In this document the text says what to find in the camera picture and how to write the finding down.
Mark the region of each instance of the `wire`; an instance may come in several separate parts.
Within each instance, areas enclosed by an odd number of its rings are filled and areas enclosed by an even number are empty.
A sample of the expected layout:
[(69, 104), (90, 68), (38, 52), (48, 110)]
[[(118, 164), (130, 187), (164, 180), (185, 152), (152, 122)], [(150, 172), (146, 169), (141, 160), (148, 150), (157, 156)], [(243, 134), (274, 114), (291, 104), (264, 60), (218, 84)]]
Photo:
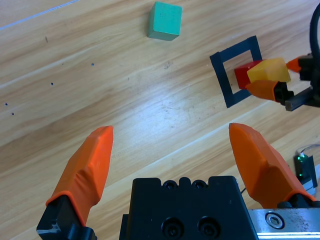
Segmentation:
[(310, 149), (318, 148), (318, 147), (320, 147), (320, 144), (309, 144), (309, 145), (301, 146), (295, 151), (295, 155), (300, 155), (300, 154), (304, 153), (304, 151), (306, 151), (306, 150), (310, 150)]
[(318, 42), (318, 23), (320, 18), (320, 4), (316, 7), (310, 22), (310, 48), (315, 65), (320, 70), (320, 49)]

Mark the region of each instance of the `red cube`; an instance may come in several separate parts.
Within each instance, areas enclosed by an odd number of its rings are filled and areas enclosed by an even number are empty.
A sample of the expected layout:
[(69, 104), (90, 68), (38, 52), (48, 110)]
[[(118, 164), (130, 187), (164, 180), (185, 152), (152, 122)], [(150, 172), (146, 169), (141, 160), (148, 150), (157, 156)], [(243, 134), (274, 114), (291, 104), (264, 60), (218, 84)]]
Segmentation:
[(246, 89), (246, 85), (251, 83), (247, 72), (261, 62), (262, 60), (252, 61), (245, 65), (239, 66), (234, 70), (236, 81), (238, 82), (238, 86), (240, 89)]

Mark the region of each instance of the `metal rail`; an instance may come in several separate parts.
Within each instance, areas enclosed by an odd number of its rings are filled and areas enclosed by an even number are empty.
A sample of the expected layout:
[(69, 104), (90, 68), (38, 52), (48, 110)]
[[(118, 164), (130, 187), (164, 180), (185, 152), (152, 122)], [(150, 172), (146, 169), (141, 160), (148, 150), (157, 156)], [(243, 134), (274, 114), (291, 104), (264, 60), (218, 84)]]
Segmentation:
[(259, 239), (320, 239), (320, 208), (248, 209)]

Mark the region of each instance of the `black cable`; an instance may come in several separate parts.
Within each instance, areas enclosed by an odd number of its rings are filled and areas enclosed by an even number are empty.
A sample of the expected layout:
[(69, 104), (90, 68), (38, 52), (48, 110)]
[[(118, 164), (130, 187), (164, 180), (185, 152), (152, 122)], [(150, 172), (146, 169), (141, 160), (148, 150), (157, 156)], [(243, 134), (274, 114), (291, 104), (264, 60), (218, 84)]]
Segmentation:
[(310, 22), (310, 48), (315, 65), (320, 70), (320, 49), (318, 42), (318, 23), (320, 18), (320, 4), (316, 7)]

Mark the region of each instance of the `small dark spot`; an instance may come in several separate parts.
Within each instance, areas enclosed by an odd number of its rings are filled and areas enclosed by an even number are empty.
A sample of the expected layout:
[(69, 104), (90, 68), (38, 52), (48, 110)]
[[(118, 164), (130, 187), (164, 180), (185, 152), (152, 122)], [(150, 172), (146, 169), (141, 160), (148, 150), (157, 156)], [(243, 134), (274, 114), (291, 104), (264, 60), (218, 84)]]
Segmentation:
[(168, 61), (165, 65), (164, 65), (164, 69), (168, 69), (170, 68), (170, 66), (173, 64), (172, 61)]

